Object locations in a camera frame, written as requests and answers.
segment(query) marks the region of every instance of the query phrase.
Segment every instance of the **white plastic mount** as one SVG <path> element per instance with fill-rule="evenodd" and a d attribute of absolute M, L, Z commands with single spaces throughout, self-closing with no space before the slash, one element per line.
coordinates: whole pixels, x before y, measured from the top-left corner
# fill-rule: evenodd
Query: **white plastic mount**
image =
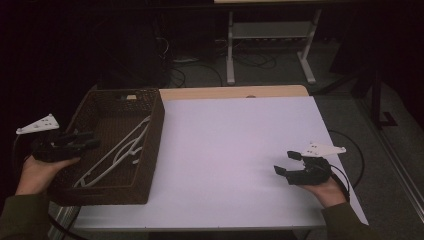
<path fill-rule="evenodd" d="M 33 132 L 42 132 L 57 128 L 59 128 L 59 123 L 57 123 L 56 119 L 53 117 L 52 114 L 49 114 L 47 117 L 42 118 L 34 123 L 31 123 L 26 127 L 18 128 L 16 130 L 16 134 L 19 135 Z"/>
<path fill-rule="evenodd" d="M 306 148 L 305 151 L 301 153 L 301 155 L 304 157 L 323 157 L 345 152 L 346 148 L 344 147 L 328 146 L 320 143 L 311 142 L 308 148 Z"/>

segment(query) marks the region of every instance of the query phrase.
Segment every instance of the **woven tray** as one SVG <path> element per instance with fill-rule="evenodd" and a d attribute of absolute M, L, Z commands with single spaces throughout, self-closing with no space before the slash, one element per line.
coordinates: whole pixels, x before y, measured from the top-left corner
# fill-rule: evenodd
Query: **woven tray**
<path fill-rule="evenodd" d="M 75 183 L 112 148 L 124 139 L 143 119 L 151 116 L 141 152 L 128 156 L 92 187 Z M 157 89 L 101 90 L 87 93 L 78 107 L 68 133 L 93 131 L 101 140 L 99 148 L 83 154 L 79 163 L 62 170 L 52 182 L 49 195 L 62 206 L 145 204 L 155 172 L 165 109 Z M 123 144 L 138 137 L 138 129 Z M 93 170 L 86 182 L 112 165 L 117 148 Z"/>

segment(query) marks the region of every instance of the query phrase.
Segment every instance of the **person's left hand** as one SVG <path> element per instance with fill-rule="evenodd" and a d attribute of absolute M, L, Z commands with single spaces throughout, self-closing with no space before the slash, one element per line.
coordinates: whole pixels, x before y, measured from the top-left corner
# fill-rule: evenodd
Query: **person's left hand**
<path fill-rule="evenodd" d="M 75 164 L 79 158 L 47 163 L 30 156 L 22 168 L 21 179 L 15 195 L 39 194 L 50 185 L 56 174 L 63 168 Z"/>

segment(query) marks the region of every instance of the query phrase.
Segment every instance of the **floor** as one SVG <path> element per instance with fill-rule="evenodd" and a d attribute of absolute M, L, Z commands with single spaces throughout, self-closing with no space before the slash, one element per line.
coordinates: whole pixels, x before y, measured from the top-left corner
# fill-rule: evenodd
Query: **floor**
<path fill-rule="evenodd" d="M 312 45 L 308 60 L 317 79 L 315 85 L 307 84 L 304 79 L 296 56 L 299 43 L 279 44 L 282 47 L 272 49 L 268 45 L 260 45 L 261 48 L 252 52 L 247 49 L 255 43 L 240 43 L 235 54 L 236 86 L 301 84 L 313 92 L 341 77 L 328 71 L 338 49 L 336 42 Z M 222 50 L 218 51 L 220 57 L 214 64 L 199 61 L 175 64 L 176 70 L 171 71 L 173 81 L 169 87 L 227 87 L 225 51 Z M 399 165 L 391 161 L 396 158 L 393 155 L 396 155 L 417 189 L 424 192 L 424 131 L 405 110 L 396 92 L 386 85 L 382 89 L 382 111 L 390 112 L 398 126 L 376 130 L 368 117 L 370 98 L 352 98 L 349 90 L 353 84 L 347 83 L 326 96 L 316 96 L 315 100 L 327 128 L 331 130 L 329 134 L 334 144 L 348 150 L 348 153 L 340 155 L 340 159 L 352 182 L 360 174 L 360 152 L 364 156 L 365 171 L 355 193 L 369 224 L 379 232 L 382 239 L 424 239 L 424 219 L 417 213 L 411 197 L 404 190 L 402 178 L 394 167 Z M 390 143 L 389 147 L 381 140 L 381 136 Z M 89 239 L 148 238 L 146 233 L 88 233 L 71 230 Z M 296 231 L 295 234 L 299 239 L 326 239 L 324 229 L 310 233 Z"/>

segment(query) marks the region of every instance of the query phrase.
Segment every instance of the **desk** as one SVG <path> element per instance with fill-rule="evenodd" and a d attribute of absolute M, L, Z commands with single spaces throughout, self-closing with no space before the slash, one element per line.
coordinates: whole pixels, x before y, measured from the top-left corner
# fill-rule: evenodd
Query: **desk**
<path fill-rule="evenodd" d="M 287 158 L 286 151 L 302 151 L 311 140 L 332 144 L 331 139 L 314 99 L 305 96 L 302 86 L 258 87 L 262 93 L 273 88 L 303 94 L 247 99 L 219 99 L 215 94 L 209 99 L 165 100 L 161 148 L 148 203 L 85 206 L 74 227 L 101 231 L 323 227 L 318 201 L 305 190 L 289 186 L 273 166 L 303 169 Z M 234 91 L 250 95 L 256 94 L 254 90 Z M 164 99 L 180 99 L 171 96 L 173 91 L 161 90 L 161 94 Z M 175 91 L 186 95 L 196 89 Z M 342 168 L 337 156 L 327 159 Z M 351 195 L 354 210 L 366 223 L 355 194 Z"/>

